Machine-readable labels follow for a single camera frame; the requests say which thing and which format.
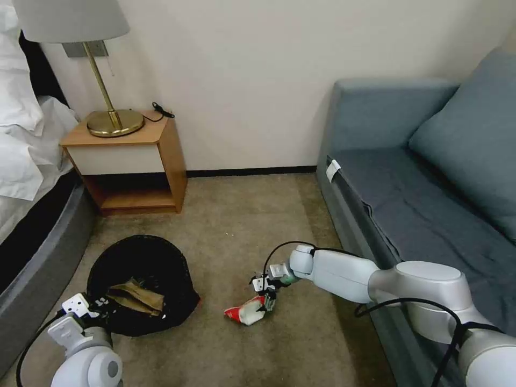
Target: table lamp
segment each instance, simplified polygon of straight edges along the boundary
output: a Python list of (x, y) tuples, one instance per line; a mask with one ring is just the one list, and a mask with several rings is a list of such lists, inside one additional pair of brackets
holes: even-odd
[(88, 46), (89, 41), (117, 38), (129, 32), (117, 0), (13, 0), (12, 3), (27, 40), (83, 44), (107, 105), (107, 111), (95, 112), (88, 120), (91, 134), (117, 137), (144, 125), (142, 114), (113, 108)]

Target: lamp shade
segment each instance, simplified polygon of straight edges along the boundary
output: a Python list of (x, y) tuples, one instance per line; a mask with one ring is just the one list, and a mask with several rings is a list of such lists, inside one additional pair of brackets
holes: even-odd
[(25, 38), (74, 43), (125, 35), (129, 24), (117, 0), (12, 0)]

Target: brass lamp base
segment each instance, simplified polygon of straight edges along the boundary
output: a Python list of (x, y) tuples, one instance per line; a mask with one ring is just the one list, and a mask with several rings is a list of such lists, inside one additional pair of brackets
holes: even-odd
[(117, 110), (121, 128), (116, 128), (111, 121), (109, 112), (95, 113), (87, 123), (88, 130), (97, 137), (118, 137), (136, 132), (144, 123), (141, 113), (134, 110)]

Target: sofa armrest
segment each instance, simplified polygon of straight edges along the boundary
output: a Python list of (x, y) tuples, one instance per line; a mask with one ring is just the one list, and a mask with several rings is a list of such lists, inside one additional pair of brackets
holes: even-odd
[(458, 84), (439, 78), (337, 81), (319, 161), (345, 149), (404, 146), (457, 88)]

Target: nightstand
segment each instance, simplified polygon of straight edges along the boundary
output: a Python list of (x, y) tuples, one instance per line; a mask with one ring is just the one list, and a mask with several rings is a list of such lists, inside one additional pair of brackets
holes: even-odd
[[(160, 114), (143, 112), (152, 119)], [(84, 185), (104, 216), (180, 212), (187, 186), (183, 152), (173, 119), (122, 137), (95, 137), (86, 122), (61, 140)]]

